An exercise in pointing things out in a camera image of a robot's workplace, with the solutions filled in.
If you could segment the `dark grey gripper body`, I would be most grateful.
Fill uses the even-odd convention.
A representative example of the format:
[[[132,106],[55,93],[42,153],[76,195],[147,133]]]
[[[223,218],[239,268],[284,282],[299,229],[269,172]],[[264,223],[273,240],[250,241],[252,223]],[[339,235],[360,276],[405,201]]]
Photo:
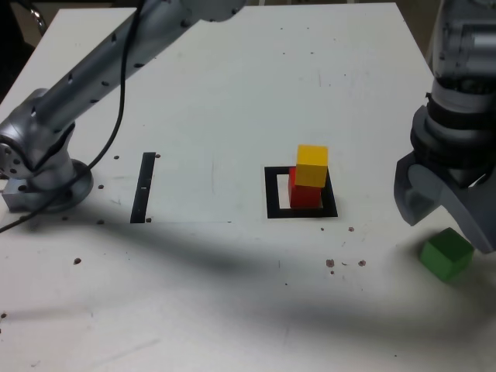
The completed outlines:
[[[495,160],[487,153],[413,153],[418,186],[422,189],[464,189],[473,183],[486,181],[493,171]]]

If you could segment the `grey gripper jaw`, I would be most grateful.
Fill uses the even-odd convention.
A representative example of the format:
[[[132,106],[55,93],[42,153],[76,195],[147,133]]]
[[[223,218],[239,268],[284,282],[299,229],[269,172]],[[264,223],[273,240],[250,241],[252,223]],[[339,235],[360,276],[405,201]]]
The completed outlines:
[[[460,188],[426,167],[413,165],[411,185],[427,201],[423,215],[443,207],[474,248],[482,253],[495,251],[495,174],[481,184]]]
[[[439,202],[422,195],[408,178],[408,170],[416,165],[415,155],[410,153],[396,165],[394,176],[394,200],[398,211],[410,226],[416,225],[439,207]]]

